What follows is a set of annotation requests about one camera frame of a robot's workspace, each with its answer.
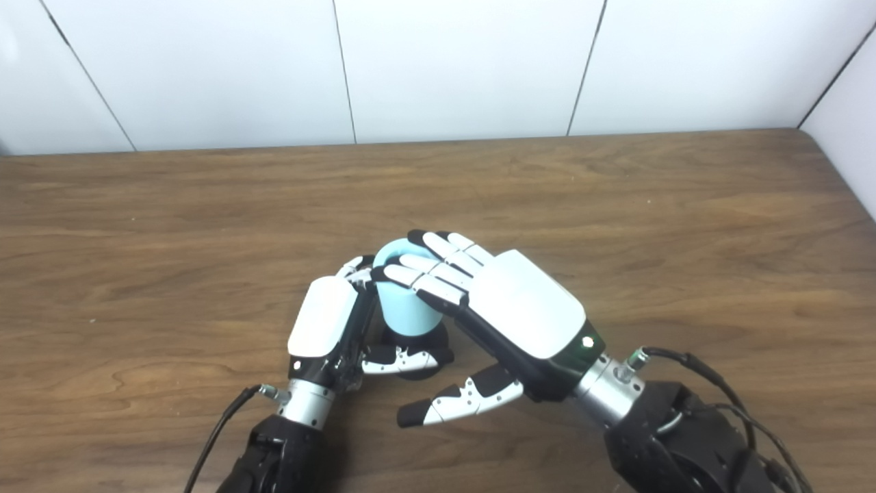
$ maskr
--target white robotic hand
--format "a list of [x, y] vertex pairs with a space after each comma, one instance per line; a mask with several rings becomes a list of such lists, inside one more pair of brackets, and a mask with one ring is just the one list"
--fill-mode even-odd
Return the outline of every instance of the white robotic hand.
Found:
[[436, 368], [453, 360], [447, 348], [410, 351], [366, 346], [377, 302], [373, 256], [347, 262], [336, 275], [311, 282], [289, 335], [289, 390], [269, 397], [279, 414], [321, 429], [335, 394], [358, 389], [363, 374], [397, 374]]
[[478, 414], [523, 394], [562, 401], [589, 370], [611, 365], [581, 304], [517, 250], [493, 256], [454, 232], [408, 233], [439, 261], [404, 254], [371, 272], [374, 281], [408, 287], [456, 324], [498, 364], [435, 398], [399, 410], [400, 426]]

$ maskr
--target white wall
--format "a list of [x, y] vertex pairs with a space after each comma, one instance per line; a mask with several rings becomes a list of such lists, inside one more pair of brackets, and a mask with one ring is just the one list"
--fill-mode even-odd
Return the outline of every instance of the white wall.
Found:
[[861, 47], [802, 129], [876, 218], [876, 36]]
[[112, 113], [141, 150], [797, 126], [876, 22], [876, 0], [45, 1], [88, 73], [39, 0], [0, 4], [16, 154], [130, 149]]
[[46, 0], [139, 150], [353, 142], [331, 0]]
[[798, 126], [873, 0], [609, 0], [573, 135]]
[[0, 154], [130, 150], [39, 1], [0, 2]]
[[359, 142], [565, 135], [602, 0], [336, 0]]

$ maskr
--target blue cup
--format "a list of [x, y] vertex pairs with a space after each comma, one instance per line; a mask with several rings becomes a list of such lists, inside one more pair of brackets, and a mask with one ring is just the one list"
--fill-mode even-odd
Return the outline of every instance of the blue cup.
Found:
[[[385, 265], [390, 258], [402, 254], [435, 259], [426, 248], [400, 238], [380, 249], [374, 257], [374, 267]], [[377, 282], [377, 287], [384, 320], [393, 332], [407, 337], [417, 337], [429, 333], [441, 322], [441, 313], [429, 308], [429, 305], [419, 299], [413, 291], [393, 282]]]

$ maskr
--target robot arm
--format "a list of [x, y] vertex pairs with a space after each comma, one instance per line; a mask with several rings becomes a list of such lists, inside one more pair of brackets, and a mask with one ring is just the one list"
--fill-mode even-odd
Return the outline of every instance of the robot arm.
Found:
[[[520, 395], [534, 401], [568, 399], [605, 429], [612, 466], [640, 493], [795, 490], [797, 482], [785, 468], [758, 455], [753, 433], [746, 444], [718, 411], [721, 404], [703, 404], [678, 382], [637, 377], [650, 355], [671, 352], [643, 348], [626, 361], [613, 360], [581, 304], [520, 252], [492, 256], [452, 232], [415, 230], [408, 239], [440, 260], [401, 255], [376, 268], [372, 278], [414, 291], [451, 316], [498, 363], [462, 387], [402, 407], [399, 425], [480, 414]], [[678, 361], [723, 383], [690, 355]], [[751, 427], [753, 420], [741, 405], [727, 407]], [[802, 473], [797, 475], [793, 464], [792, 469], [799, 487], [808, 491]]]
[[[410, 351], [364, 343], [377, 301], [371, 279], [372, 256], [356, 257], [336, 275], [310, 284], [289, 336], [289, 385], [246, 390], [224, 420], [256, 392], [276, 401], [276, 414], [252, 428], [244, 453], [220, 485], [219, 493], [307, 493], [316, 491], [326, 458], [322, 427], [338, 394], [356, 390], [364, 374], [392, 374], [434, 368], [453, 360], [448, 349]], [[194, 485], [201, 456], [187, 491]]]

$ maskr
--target wood grain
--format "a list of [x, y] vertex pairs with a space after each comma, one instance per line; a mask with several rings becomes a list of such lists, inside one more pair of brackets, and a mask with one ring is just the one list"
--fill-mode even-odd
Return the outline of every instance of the wood grain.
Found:
[[[414, 227], [519, 248], [612, 354], [697, 353], [816, 490], [872, 491], [876, 225], [793, 130], [2, 158], [0, 489], [181, 490], [228, 401], [283, 383], [309, 282]], [[451, 344], [432, 380], [339, 399], [327, 491], [628, 491], [570, 404], [396, 428], [488, 363]], [[238, 414], [199, 491], [269, 412]]]

